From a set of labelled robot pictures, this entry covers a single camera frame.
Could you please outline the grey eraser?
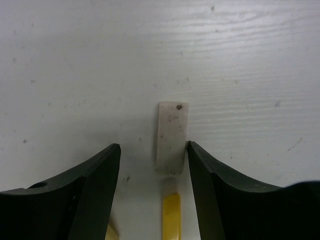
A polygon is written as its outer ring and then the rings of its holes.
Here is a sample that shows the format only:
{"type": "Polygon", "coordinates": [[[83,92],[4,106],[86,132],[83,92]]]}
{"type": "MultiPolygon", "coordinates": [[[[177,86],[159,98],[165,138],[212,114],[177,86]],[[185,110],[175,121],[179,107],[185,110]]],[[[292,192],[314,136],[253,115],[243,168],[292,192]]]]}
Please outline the grey eraser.
{"type": "Polygon", "coordinates": [[[159,103],[155,171],[162,176],[180,175],[184,170],[188,115],[186,102],[159,103]]]}

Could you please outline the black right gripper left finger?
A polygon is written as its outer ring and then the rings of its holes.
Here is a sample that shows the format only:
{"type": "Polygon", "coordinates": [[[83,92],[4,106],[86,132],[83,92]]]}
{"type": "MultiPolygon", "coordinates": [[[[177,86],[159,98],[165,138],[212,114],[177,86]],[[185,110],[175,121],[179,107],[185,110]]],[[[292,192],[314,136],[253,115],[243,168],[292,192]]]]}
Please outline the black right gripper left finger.
{"type": "Polygon", "coordinates": [[[28,188],[0,193],[2,240],[103,240],[118,181],[121,148],[28,188]]]}

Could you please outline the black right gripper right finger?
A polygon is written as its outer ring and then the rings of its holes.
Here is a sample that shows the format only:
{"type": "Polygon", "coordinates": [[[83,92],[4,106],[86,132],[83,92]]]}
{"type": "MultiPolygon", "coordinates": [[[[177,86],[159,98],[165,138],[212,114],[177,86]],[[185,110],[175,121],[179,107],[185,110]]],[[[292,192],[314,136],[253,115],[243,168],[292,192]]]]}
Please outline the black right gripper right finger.
{"type": "Polygon", "coordinates": [[[319,239],[318,181],[279,187],[229,167],[196,142],[187,153],[201,239],[319,239]]]}

